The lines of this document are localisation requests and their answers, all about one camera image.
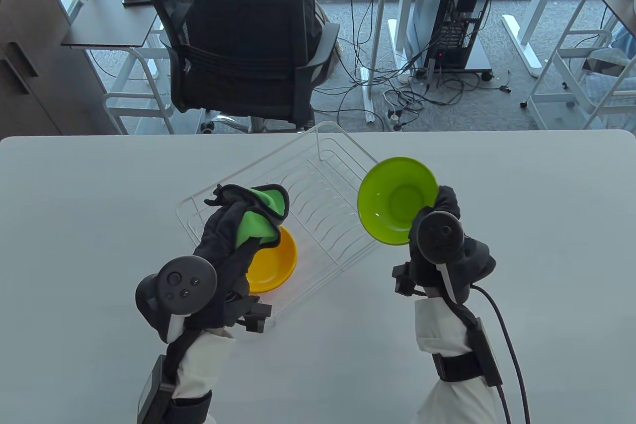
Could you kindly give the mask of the person's left hand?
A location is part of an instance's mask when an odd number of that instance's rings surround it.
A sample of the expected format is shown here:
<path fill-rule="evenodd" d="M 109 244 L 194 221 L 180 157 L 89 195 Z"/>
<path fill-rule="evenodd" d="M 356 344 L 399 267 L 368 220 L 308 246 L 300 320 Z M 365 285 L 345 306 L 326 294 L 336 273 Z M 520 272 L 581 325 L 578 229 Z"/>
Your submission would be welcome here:
<path fill-rule="evenodd" d="M 239 240 L 245 215 L 264 220 L 265 231 L 248 231 Z M 247 272 L 256 253 L 280 243 L 280 228 L 262 211 L 246 202 L 221 206 L 206 222 L 200 244 L 193 254 L 205 259 L 216 271 L 217 289 L 208 303 L 185 320 L 187 330 L 218 330 L 231 327 L 254 307 L 258 298 L 245 288 Z"/>

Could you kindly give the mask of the person's right hand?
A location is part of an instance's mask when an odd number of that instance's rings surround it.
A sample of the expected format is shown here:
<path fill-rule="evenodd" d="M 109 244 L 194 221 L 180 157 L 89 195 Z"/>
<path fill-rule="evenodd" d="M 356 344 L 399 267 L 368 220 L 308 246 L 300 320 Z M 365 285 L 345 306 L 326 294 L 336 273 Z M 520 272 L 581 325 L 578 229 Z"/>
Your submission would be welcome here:
<path fill-rule="evenodd" d="M 496 267 L 489 246 L 466 235 L 460 218 L 454 190 L 441 186 L 434 206 L 416 215 L 408 244 L 409 277 L 422 288 L 436 288 L 457 305 L 465 304 L 471 285 Z"/>

